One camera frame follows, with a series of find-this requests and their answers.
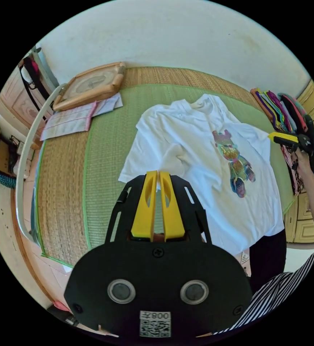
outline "white railing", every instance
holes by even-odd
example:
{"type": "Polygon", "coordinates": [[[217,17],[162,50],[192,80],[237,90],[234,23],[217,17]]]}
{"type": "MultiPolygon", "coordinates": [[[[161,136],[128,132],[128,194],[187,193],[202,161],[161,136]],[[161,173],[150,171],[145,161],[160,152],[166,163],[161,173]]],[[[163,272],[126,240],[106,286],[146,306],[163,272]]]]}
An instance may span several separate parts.
{"type": "Polygon", "coordinates": [[[40,121],[42,120],[43,116],[46,114],[48,107],[52,103],[52,101],[57,97],[58,93],[60,92],[61,88],[65,84],[59,85],[52,94],[48,97],[48,99],[45,101],[43,106],[41,107],[39,113],[35,117],[33,124],[28,132],[28,135],[25,140],[25,144],[23,145],[20,161],[19,161],[19,167],[17,169],[17,176],[16,176],[16,187],[15,187],[15,204],[16,204],[16,216],[17,216],[17,222],[19,224],[20,230],[22,234],[29,239],[30,241],[33,241],[33,237],[29,234],[29,231],[25,225],[24,217],[23,217],[23,176],[25,174],[26,169],[26,163],[27,163],[27,157],[28,153],[31,148],[31,144],[33,142],[34,135],[37,132],[38,126],[40,121]]]}

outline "wooden picture frame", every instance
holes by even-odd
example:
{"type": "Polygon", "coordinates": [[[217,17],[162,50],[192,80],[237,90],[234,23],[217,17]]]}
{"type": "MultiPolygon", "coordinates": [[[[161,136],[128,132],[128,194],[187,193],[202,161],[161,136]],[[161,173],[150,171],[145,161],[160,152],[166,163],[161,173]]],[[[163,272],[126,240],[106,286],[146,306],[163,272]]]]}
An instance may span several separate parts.
{"type": "Polygon", "coordinates": [[[65,111],[67,109],[83,106],[85,104],[107,99],[115,95],[122,84],[126,65],[124,62],[115,62],[111,64],[106,64],[98,67],[91,68],[90,70],[79,73],[73,77],[67,85],[61,89],[59,95],[53,102],[54,111],[65,111]],[[111,71],[114,74],[112,80],[107,84],[102,84],[97,87],[91,88],[84,92],[78,93],[75,96],[71,94],[74,93],[73,89],[76,87],[80,80],[83,80],[81,84],[86,82],[86,76],[91,78],[92,76],[98,76],[101,72],[111,71]]]}

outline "white wall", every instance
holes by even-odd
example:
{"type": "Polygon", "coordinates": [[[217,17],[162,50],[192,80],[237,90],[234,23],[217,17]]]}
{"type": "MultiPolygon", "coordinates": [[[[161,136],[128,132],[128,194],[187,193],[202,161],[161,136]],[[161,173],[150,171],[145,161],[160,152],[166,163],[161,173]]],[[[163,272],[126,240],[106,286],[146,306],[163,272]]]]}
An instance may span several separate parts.
{"type": "Polygon", "coordinates": [[[116,0],[62,23],[41,46],[59,83],[115,61],[184,67],[298,96],[310,76],[266,29],[205,0],[116,0]]]}
{"type": "MultiPolygon", "coordinates": [[[[21,126],[25,128],[25,130],[28,132],[28,128],[25,127],[22,123],[21,126]]],[[[13,127],[10,123],[6,121],[0,114],[0,129],[1,129],[1,134],[3,137],[6,139],[9,139],[10,136],[14,136],[17,138],[19,141],[25,142],[26,136],[23,135],[20,131],[18,131],[15,127],[13,127]]]]}

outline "qr code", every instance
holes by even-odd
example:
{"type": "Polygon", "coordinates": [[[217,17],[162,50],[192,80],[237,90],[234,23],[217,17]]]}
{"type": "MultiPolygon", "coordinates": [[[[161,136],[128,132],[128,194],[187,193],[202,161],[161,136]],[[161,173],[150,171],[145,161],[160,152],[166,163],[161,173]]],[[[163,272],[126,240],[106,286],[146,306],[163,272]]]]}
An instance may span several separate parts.
{"type": "Polygon", "coordinates": [[[168,338],[171,335],[170,326],[170,312],[140,312],[140,336],[168,338]]]}

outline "striped shirt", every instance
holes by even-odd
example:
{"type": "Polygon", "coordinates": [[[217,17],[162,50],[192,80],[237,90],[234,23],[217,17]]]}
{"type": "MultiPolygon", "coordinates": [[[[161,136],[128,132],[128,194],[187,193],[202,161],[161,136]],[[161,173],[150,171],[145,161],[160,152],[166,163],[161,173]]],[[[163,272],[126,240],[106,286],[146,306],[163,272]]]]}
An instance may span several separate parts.
{"type": "Polygon", "coordinates": [[[313,264],[314,253],[294,273],[282,273],[272,278],[253,295],[251,304],[232,327],[215,332],[213,335],[242,327],[274,310],[295,291],[313,264]]]}

